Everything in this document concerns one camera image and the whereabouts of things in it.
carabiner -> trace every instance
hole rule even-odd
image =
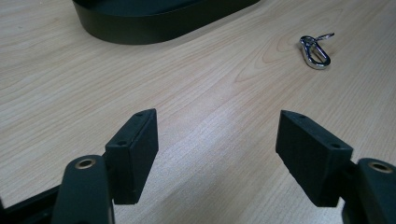
[[[303,56],[306,64],[314,69],[325,69],[331,62],[329,55],[320,47],[318,44],[319,40],[324,40],[332,37],[334,33],[327,35],[320,35],[317,38],[314,38],[309,35],[302,36],[300,38],[300,43],[303,46]],[[321,62],[317,62],[314,58],[312,58],[312,54],[318,56]]]

shiny metal object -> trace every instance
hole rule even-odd
[[[330,64],[331,60],[329,55],[327,55],[327,53],[320,47],[318,41],[328,39],[333,35],[334,33],[330,33],[326,35],[320,35],[317,38],[305,35],[300,38],[300,43],[303,46],[303,56],[308,66],[314,69],[325,69]],[[315,54],[320,59],[320,62],[315,60],[312,57],[312,54]]]

metal hook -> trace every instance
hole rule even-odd
[[[332,37],[334,33],[320,35],[317,38],[314,38],[309,35],[302,36],[300,38],[300,43],[303,48],[303,55],[306,64],[314,69],[325,69],[331,62],[329,55],[320,47],[318,44],[319,40],[324,40]],[[317,62],[314,58],[312,58],[312,53],[314,53],[321,62]]]

black tray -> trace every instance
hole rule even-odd
[[[118,44],[174,39],[260,0],[73,0],[88,33]]]

light wood surface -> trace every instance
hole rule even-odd
[[[304,63],[302,35],[331,66]],[[72,1],[0,2],[0,197],[59,185],[155,107],[160,150],[141,200],[117,223],[342,223],[316,208],[275,153],[279,112],[302,113],[363,157],[396,163],[396,2],[262,0],[180,38],[101,41]]]

